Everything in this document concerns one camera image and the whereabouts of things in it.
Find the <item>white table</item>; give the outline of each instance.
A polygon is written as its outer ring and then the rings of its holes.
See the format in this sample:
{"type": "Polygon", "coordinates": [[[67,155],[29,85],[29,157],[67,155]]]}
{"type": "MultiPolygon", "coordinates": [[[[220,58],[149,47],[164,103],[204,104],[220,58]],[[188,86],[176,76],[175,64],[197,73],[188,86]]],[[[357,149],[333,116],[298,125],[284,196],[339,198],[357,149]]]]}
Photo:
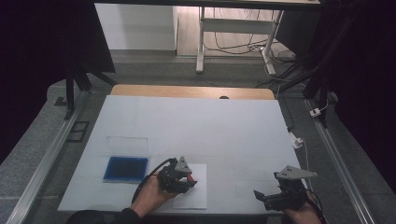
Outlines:
{"type": "Polygon", "coordinates": [[[108,159],[119,155],[149,156],[149,171],[171,157],[206,164],[207,208],[174,209],[169,201],[157,214],[274,213],[253,190],[279,193],[273,172],[300,167],[293,150],[274,100],[109,95],[59,210],[119,212],[129,206],[136,185],[103,181],[108,159]]]}

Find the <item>metal frame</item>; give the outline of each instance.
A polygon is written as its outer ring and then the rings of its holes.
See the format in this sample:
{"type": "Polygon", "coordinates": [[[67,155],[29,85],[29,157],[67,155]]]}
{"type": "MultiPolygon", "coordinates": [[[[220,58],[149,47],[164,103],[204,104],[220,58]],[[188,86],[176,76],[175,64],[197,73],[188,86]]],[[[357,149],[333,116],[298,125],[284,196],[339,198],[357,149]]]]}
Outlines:
{"type": "Polygon", "coordinates": [[[64,121],[64,124],[58,134],[55,136],[49,147],[47,148],[46,153],[44,154],[43,159],[38,164],[35,169],[35,173],[29,181],[26,189],[24,190],[22,196],[18,200],[17,205],[15,205],[14,210],[8,218],[7,224],[20,224],[22,223],[27,214],[30,211],[30,208],[35,201],[35,197],[41,189],[44,181],[47,178],[48,173],[56,161],[59,152],[66,140],[67,135],[69,134],[75,120],[78,117],[81,108],[85,105],[85,100],[88,96],[86,91],[82,91],[80,96],[78,97],[78,101],[76,103],[76,108],[74,113],[68,120],[64,121]]]}
{"type": "MultiPolygon", "coordinates": [[[[308,100],[305,100],[306,106],[309,110],[314,109],[313,106],[309,103],[308,100]]],[[[375,224],[375,220],[371,215],[370,209],[367,206],[366,201],[361,196],[361,191],[355,184],[350,172],[347,169],[346,164],[338,151],[337,146],[332,140],[332,135],[329,130],[324,128],[319,119],[314,119],[315,125],[318,129],[318,133],[323,140],[324,145],[326,146],[327,152],[329,153],[330,158],[332,159],[332,164],[337,171],[338,176],[341,179],[341,182],[344,185],[346,193],[350,197],[350,201],[352,201],[353,206],[355,207],[356,213],[358,214],[361,223],[364,224],[375,224]]]]}
{"type": "Polygon", "coordinates": [[[270,76],[275,75],[276,71],[271,62],[270,50],[282,14],[283,11],[279,11],[274,21],[244,21],[216,18],[206,19],[205,7],[201,7],[196,73],[202,74],[204,72],[204,32],[218,32],[268,35],[268,41],[265,48],[261,49],[261,53],[265,61],[265,66],[267,67],[268,74],[270,76]]]}
{"type": "MultiPolygon", "coordinates": [[[[102,81],[107,83],[108,85],[114,87],[118,83],[113,80],[112,78],[106,76],[102,72],[98,72],[93,68],[87,69],[90,71],[91,74],[100,78],[102,81]]],[[[90,79],[87,76],[87,73],[78,65],[71,65],[68,66],[66,70],[66,98],[67,98],[67,110],[66,116],[64,119],[69,119],[74,111],[74,82],[76,81],[79,89],[81,91],[89,91],[92,87],[90,79]]]]}
{"type": "Polygon", "coordinates": [[[271,9],[271,10],[299,10],[299,11],[320,11],[323,9],[338,9],[340,7],[350,7],[354,4],[353,0],[347,1],[338,6],[326,6],[325,4],[312,4],[295,2],[277,1],[255,1],[255,0],[94,0],[94,3],[108,4],[130,4],[148,6],[183,6],[183,7],[232,7],[232,8],[251,8],[251,9],[271,9]]]}

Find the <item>aluminum rail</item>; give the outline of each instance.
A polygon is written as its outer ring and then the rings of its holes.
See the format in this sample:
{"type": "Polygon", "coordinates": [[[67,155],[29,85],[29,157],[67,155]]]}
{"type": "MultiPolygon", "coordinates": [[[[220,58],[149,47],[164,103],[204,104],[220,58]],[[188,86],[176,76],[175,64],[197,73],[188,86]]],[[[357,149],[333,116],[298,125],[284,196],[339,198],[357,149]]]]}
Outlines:
{"type": "Polygon", "coordinates": [[[88,93],[83,91],[78,96],[78,101],[76,103],[76,108],[72,116],[69,120],[66,120],[62,125],[61,130],[57,133],[55,138],[52,140],[51,144],[47,148],[46,153],[41,159],[41,162],[38,164],[35,169],[35,173],[29,181],[26,189],[24,190],[22,196],[18,200],[17,205],[15,205],[14,210],[8,218],[7,224],[21,224],[27,214],[32,207],[33,202],[35,201],[35,197],[41,189],[44,181],[47,178],[48,173],[50,172],[50,168],[53,163],[56,161],[59,152],[66,140],[67,135],[69,134],[71,128],[73,127],[74,122],[76,121],[81,108],[84,106],[85,100],[87,99],[88,93]]]}
{"type": "MultiPolygon", "coordinates": [[[[308,100],[305,100],[305,104],[309,110],[314,109],[308,100]]],[[[350,201],[352,202],[352,205],[354,206],[356,213],[361,220],[361,223],[375,224],[375,220],[371,215],[369,207],[367,206],[366,201],[364,201],[363,197],[361,196],[361,191],[356,186],[350,172],[348,171],[346,164],[344,163],[344,160],[337,149],[337,146],[332,140],[332,136],[329,133],[329,130],[325,129],[318,119],[314,119],[314,122],[318,129],[320,137],[322,138],[323,143],[326,146],[327,152],[332,159],[332,164],[334,165],[335,170],[337,171],[338,176],[340,177],[341,182],[344,185],[346,193],[350,197],[350,201]]]]}

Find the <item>human hand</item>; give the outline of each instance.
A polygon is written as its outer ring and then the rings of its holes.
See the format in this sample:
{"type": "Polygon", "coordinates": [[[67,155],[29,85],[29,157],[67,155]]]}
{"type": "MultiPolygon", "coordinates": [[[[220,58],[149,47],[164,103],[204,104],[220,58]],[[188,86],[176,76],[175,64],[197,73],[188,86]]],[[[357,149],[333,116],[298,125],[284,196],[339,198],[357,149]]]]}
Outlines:
{"type": "Polygon", "coordinates": [[[157,176],[153,175],[148,179],[129,208],[140,217],[144,217],[147,213],[159,208],[163,203],[176,196],[176,193],[164,193],[160,188],[157,176]]]}
{"type": "MultiPolygon", "coordinates": [[[[307,195],[311,201],[314,201],[310,193],[307,192],[307,195]]],[[[321,224],[316,210],[309,205],[309,203],[304,203],[299,210],[285,209],[282,212],[288,216],[294,224],[321,224]]]]}

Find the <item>cable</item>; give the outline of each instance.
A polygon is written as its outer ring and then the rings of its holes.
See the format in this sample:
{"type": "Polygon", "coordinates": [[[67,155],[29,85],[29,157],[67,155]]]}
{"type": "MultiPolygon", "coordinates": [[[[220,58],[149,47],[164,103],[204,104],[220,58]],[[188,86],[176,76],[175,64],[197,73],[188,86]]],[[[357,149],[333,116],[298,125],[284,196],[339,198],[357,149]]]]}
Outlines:
{"type": "Polygon", "coordinates": [[[251,13],[253,12],[253,9],[245,9],[244,12],[248,11],[248,15],[245,17],[245,20],[247,20],[248,18],[251,18],[251,13]]]}
{"type": "MultiPolygon", "coordinates": [[[[286,103],[285,97],[283,96],[282,92],[279,92],[279,93],[281,95],[281,99],[283,101],[283,104],[285,104],[286,109],[288,110],[288,114],[291,117],[290,108],[289,108],[288,104],[286,103]]],[[[291,130],[294,129],[294,127],[295,127],[294,119],[291,119],[291,127],[288,127],[288,131],[290,132],[291,130]]]]}
{"type": "Polygon", "coordinates": [[[292,122],[293,122],[293,125],[294,125],[294,120],[297,119],[297,118],[299,118],[301,115],[306,114],[306,111],[304,111],[304,112],[300,113],[299,115],[293,117],[293,116],[291,115],[291,113],[290,113],[289,106],[288,106],[288,104],[286,103],[286,100],[284,99],[282,92],[280,93],[280,95],[282,96],[283,102],[285,103],[285,106],[286,106],[286,108],[287,108],[288,111],[289,111],[289,117],[285,117],[285,116],[284,116],[284,118],[285,118],[285,119],[291,119],[292,122]]]}
{"type": "Polygon", "coordinates": [[[318,216],[318,218],[320,220],[320,223],[322,223],[322,224],[328,223],[327,220],[326,220],[326,217],[323,216],[323,211],[314,202],[312,202],[309,198],[306,200],[306,202],[309,205],[311,205],[312,208],[314,208],[314,210],[316,211],[317,216],[318,216]]]}
{"type": "MultiPolygon", "coordinates": [[[[297,68],[299,68],[299,67],[300,67],[300,65],[297,64],[297,63],[292,64],[292,65],[291,65],[280,77],[281,77],[281,78],[286,78],[286,77],[290,76],[291,73],[292,73],[294,70],[296,70],[297,68]]],[[[271,85],[268,87],[268,89],[271,89],[272,87],[274,87],[276,83],[277,83],[277,81],[276,81],[275,83],[271,84],[271,85]]]]}
{"type": "Polygon", "coordinates": [[[321,41],[320,44],[318,44],[317,47],[315,47],[313,50],[311,50],[311,52],[307,53],[304,56],[299,57],[298,59],[296,59],[298,62],[303,63],[304,61],[308,61],[312,60],[310,59],[313,55],[318,54],[320,50],[322,50],[324,47],[326,47],[326,45],[329,44],[329,42],[334,38],[334,36],[337,34],[337,31],[340,29],[340,27],[334,27],[336,19],[340,13],[340,8],[341,8],[341,0],[333,0],[332,2],[337,2],[338,3],[338,8],[337,8],[337,12],[334,16],[334,18],[332,19],[332,22],[328,23],[331,24],[332,27],[329,28],[331,29],[330,32],[328,33],[327,37],[321,41]]]}
{"type": "MultiPolygon", "coordinates": [[[[304,142],[304,147],[305,147],[305,160],[306,160],[306,171],[309,171],[309,160],[308,160],[308,149],[306,147],[306,142],[305,139],[303,139],[304,142]]],[[[309,182],[309,188],[310,190],[314,190],[314,188],[312,188],[312,183],[311,183],[311,178],[308,178],[308,182],[309,182]]]]}
{"type": "Polygon", "coordinates": [[[212,85],[212,86],[214,86],[214,87],[218,87],[218,85],[216,85],[215,83],[212,83],[212,82],[210,82],[210,81],[207,81],[206,83],[209,84],[209,85],[212,85]]]}
{"type": "Polygon", "coordinates": [[[313,196],[315,201],[317,201],[318,207],[320,208],[320,211],[323,211],[323,207],[322,207],[322,203],[320,201],[320,198],[318,197],[318,195],[311,189],[307,189],[307,191],[309,191],[313,196]]]}
{"type": "MultiPolygon", "coordinates": [[[[249,16],[250,16],[250,17],[251,17],[251,12],[252,12],[252,10],[253,10],[253,9],[249,9],[249,16]]],[[[261,10],[259,10],[259,13],[258,13],[258,15],[257,15],[257,19],[256,19],[256,20],[259,19],[260,12],[261,12],[261,10]]],[[[220,13],[220,16],[222,17],[221,8],[219,9],[219,13],[220,13]]],[[[215,7],[213,8],[213,18],[216,18],[216,8],[215,8],[215,7]]],[[[205,46],[205,44],[204,44],[205,48],[208,49],[208,50],[216,50],[216,51],[220,51],[220,52],[224,52],[224,53],[229,53],[229,54],[246,54],[246,53],[250,53],[250,52],[252,52],[255,48],[257,48],[257,46],[255,46],[255,47],[252,48],[250,45],[258,44],[258,43],[261,43],[261,42],[264,42],[264,41],[267,40],[267,39],[264,39],[264,40],[261,40],[261,41],[258,41],[258,42],[255,42],[255,43],[251,44],[251,40],[252,40],[252,38],[253,38],[253,35],[252,35],[252,36],[250,37],[249,42],[248,42],[247,44],[238,45],[238,46],[231,46],[231,47],[221,47],[221,46],[219,45],[219,42],[218,42],[217,32],[214,32],[214,33],[215,33],[215,42],[216,42],[216,46],[218,47],[218,49],[210,49],[210,48],[208,48],[207,46],[205,46]],[[248,47],[249,50],[248,50],[248,51],[244,51],[244,52],[239,52],[239,53],[234,53],[234,52],[230,52],[230,51],[226,51],[226,50],[225,50],[225,49],[237,49],[237,48],[242,48],[242,47],[248,47]]]]}
{"type": "MultiPolygon", "coordinates": [[[[286,73],[288,73],[288,71],[294,66],[294,65],[297,65],[297,64],[292,64],[285,72],[283,72],[279,77],[284,77],[285,75],[286,75],[286,73]]],[[[270,80],[268,80],[268,81],[265,81],[265,82],[261,82],[261,83],[259,83],[259,84],[257,84],[257,86],[255,87],[256,89],[257,88],[259,88],[260,86],[262,86],[262,85],[265,85],[265,84],[268,84],[268,83],[270,83],[270,82],[273,82],[274,80],[273,79],[270,79],[270,80]]]]}
{"type": "Polygon", "coordinates": [[[326,109],[328,105],[329,105],[329,100],[326,99],[326,105],[323,108],[321,108],[319,111],[322,111],[322,110],[326,109]]]}
{"type": "Polygon", "coordinates": [[[296,59],[295,59],[295,58],[285,57],[285,58],[287,59],[287,60],[285,60],[285,59],[283,59],[282,57],[279,56],[281,53],[283,53],[283,52],[288,52],[288,51],[291,51],[291,50],[289,50],[289,49],[282,50],[282,51],[280,51],[280,52],[277,54],[276,57],[274,56],[274,53],[273,53],[273,52],[271,52],[271,53],[273,54],[273,57],[274,57],[274,60],[275,60],[275,61],[278,60],[278,61],[281,61],[281,63],[294,63],[294,62],[296,62],[296,59]]]}
{"type": "MultiPolygon", "coordinates": [[[[298,68],[298,64],[297,63],[293,63],[285,72],[282,73],[282,75],[280,75],[278,77],[278,81],[290,81],[289,79],[285,79],[285,77],[288,77],[292,71],[294,71],[296,68],[298,68]]],[[[273,83],[269,88],[272,88],[277,82],[273,83]]]]}
{"type": "Polygon", "coordinates": [[[288,81],[290,81],[290,79],[285,79],[285,78],[283,78],[283,76],[285,76],[286,75],[286,77],[290,74],[290,72],[288,72],[288,73],[283,73],[282,75],[280,75],[279,77],[272,77],[269,73],[268,73],[268,71],[267,71],[267,64],[269,63],[269,62],[271,62],[273,59],[270,59],[268,62],[266,62],[265,63],[265,67],[264,67],[264,72],[265,72],[265,74],[268,76],[268,77],[270,77],[271,79],[274,79],[274,80],[276,80],[276,81],[286,81],[286,82],[288,82],[288,81]]]}

